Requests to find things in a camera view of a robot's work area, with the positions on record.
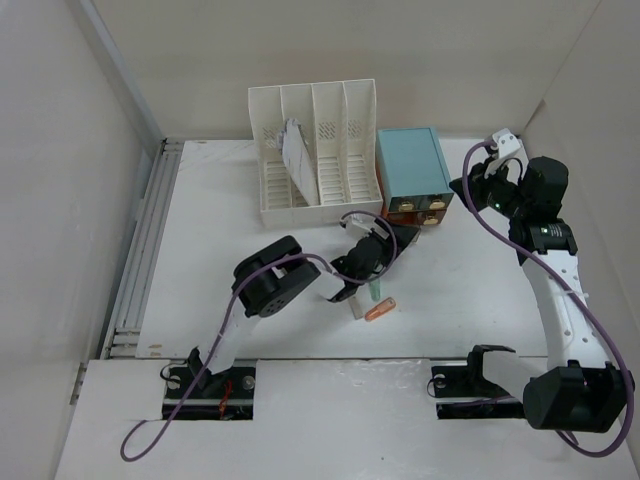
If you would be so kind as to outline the teal mini drawer cabinet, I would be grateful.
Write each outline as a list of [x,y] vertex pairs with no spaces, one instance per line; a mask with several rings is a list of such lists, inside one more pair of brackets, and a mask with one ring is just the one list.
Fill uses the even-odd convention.
[[454,193],[435,128],[378,130],[376,170],[385,219],[419,227],[442,223]]

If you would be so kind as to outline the grey eraser block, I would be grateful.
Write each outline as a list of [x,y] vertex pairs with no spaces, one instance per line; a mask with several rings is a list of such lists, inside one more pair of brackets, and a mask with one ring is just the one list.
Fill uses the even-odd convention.
[[355,296],[348,299],[348,305],[355,320],[360,320],[364,317],[364,312],[362,310],[361,304]]

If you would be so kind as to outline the white paper booklet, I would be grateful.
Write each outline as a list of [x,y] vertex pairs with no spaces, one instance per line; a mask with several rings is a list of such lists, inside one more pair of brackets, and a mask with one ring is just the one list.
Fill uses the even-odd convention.
[[309,206],[319,206],[320,196],[315,167],[305,142],[302,125],[295,118],[287,118],[276,140],[284,166]]

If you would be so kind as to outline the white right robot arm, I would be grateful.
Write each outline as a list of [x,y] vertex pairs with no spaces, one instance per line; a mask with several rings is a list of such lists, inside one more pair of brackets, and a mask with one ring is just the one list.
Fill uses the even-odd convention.
[[504,390],[538,430],[606,433],[620,420],[619,434],[625,436],[635,416],[635,382],[583,297],[577,242],[559,216],[568,169],[537,157],[512,182],[508,163],[465,162],[450,186],[474,217],[492,208],[508,219],[508,235],[481,225],[516,252],[542,322],[547,366],[536,371],[509,347],[479,345],[471,354],[474,363],[463,369],[465,386],[477,394],[495,386]]

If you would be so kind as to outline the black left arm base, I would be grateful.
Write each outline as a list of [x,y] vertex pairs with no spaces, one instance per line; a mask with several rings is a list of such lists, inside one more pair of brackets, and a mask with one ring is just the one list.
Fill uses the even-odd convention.
[[[207,380],[205,388],[196,386],[175,416],[185,421],[249,421],[254,414],[256,362],[239,361],[229,370]],[[160,378],[165,382],[162,419],[167,420],[193,375],[185,361],[172,362],[162,368]]]

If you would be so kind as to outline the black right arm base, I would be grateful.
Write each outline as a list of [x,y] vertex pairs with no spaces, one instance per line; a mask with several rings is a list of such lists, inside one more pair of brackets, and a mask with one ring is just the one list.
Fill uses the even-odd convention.
[[506,346],[476,345],[464,364],[438,363],[431,366],[431,396],[437,400],[439,420],[524,419],[524,408],[499,384],[483,373],[488,353],[515,354]]

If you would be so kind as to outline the green capsule case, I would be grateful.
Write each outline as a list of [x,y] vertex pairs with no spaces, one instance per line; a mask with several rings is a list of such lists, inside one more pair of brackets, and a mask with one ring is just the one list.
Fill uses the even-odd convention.
[[379,302],[381,300],[381,282],[379,279],[369,283],[369,293],[373,302]]

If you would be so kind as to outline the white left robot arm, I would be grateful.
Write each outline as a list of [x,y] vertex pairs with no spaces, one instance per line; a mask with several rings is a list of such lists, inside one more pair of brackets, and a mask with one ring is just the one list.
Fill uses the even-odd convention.
[[305,253],[286,235],[240,262],[233,272],[231,298],[205,358],[193,348],[186,364],[189,384],[211,398],[228,381],[238,351],[263,318],[271,317],[312,284],[330,303],[353,297],[357,290],[382,277],[419,236],[417,226],[389,223],[377,217],[346,254],[328,262]]

